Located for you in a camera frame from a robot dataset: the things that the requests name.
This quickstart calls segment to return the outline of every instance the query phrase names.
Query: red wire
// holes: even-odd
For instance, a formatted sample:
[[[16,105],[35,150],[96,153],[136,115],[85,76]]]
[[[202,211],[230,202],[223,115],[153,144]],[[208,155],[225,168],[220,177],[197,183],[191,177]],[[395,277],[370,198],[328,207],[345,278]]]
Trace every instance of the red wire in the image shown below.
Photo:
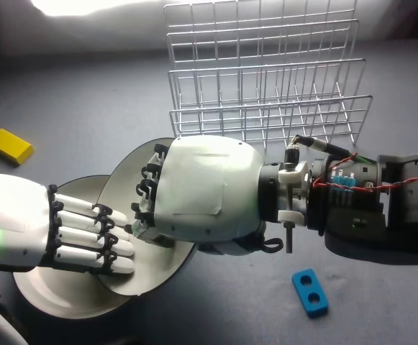
[[[345,158],[344,160],[340,160],[338,163],[332,165],[331,167],[329,167],[329,170],[333,169],[334,167],[337,167],[338,165],[347,162],[348,160],[354,160],[355,156],[357,156],[358,153],[355,152],[353,153],[351,156]],[[402,185],[405,185],[407,183],[412,183],[418,181],[418,177],[416,178],[407,178],[404,181],[401,182],[395,182],[392,183],[390,185],[378,185],[376,187],[367,187],[367,188],[362,188],[362,187],[347,187],[346,185],[339,185],[338,183],[322,183],[321,182],[321,175],[317,176],[316,180],[314,180],[314,182],[312,183],[312,187],[313,188],[317,188],[317,187],[335,187],[335,188],[340,188],[340,189],[346,189],[346,190],[356,190],[356,191],[360,191],[360,192],[373,192],[375,190],[386,190],[386,189],[394,189],[394,188],[398,188]]]

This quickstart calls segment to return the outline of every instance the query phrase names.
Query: metal wire dish rack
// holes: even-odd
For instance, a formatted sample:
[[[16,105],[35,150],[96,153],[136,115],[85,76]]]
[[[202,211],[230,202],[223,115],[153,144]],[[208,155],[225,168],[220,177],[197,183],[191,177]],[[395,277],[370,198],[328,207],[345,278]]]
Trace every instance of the metal wire dish rack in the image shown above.
[[[175,136],[221,134],[265,150],[296,134],[356,143],[372,98],[358,96],[365,61],[351,59],[355,1],[341,7],[350,2],[166,6]]]

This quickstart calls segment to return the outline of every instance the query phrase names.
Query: bright light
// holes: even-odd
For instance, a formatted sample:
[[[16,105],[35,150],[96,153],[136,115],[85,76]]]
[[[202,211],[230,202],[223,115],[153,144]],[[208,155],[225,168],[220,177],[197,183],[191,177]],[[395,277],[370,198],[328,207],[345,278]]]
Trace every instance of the bright light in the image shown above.
[[[85,16],[101,9],[142,2],[143,0],[31,0],[33,5],[48,16]]]

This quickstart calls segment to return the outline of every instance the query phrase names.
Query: white robotic hand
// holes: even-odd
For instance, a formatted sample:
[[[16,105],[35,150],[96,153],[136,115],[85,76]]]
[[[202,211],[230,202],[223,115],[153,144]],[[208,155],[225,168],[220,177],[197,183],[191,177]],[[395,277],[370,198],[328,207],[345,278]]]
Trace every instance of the white robotic hand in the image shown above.
[[[98,274],[134,271],[130,222],[120,212],[0,175],[0,270],[36,266]]]

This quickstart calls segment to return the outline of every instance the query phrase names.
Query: gray table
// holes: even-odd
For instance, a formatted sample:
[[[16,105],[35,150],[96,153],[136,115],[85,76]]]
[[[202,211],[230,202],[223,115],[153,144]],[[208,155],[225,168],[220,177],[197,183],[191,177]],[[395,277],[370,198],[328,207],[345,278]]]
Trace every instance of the gray table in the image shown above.
[[[358,151],[418,152],[418,41],[360,43],[355,56],[368,61],[361,93],[375,96]],[[35,147],[16,169],[0,160],[0,173],[45,185],[109,174],[138,145],[171,136],[167,69],[165,53],[0,63],[0,127]],[[268,234],[283,237],[283,229],[270,225]],[[308,267],[330,301],[329,315],[313,321],[291,284]],[[196,253],[166,285],[90,321],[39,312],[10,273],[0,272],[0,291],[32,344],[105,344],[127,335],[153,345],[418,344],[418,267],[338,257],[306,229],[296,230],[293,254]]]

